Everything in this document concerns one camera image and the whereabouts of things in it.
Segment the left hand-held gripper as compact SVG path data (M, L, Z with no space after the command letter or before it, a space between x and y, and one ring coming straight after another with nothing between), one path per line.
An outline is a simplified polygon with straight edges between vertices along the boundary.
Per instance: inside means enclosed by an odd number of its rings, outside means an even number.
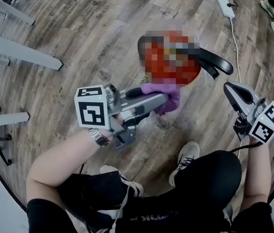
M74 101L79 125L88 128L101 147L110 143L101 130L108 131L118 149L135 141L137 118L164 105L168 95L160 92L143 95L140 86L119 91L108 84L78 88ZM116 114L124 119L122 125L113 118Z

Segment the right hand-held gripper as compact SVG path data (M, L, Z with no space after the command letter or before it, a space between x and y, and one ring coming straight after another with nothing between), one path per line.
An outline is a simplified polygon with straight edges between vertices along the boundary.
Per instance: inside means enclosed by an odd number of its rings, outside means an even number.
M225 83L223 90L233 109L242 113L234 125L239 139L248 135L268 144L274 137L274 101L258 100L252 88L237 82Z

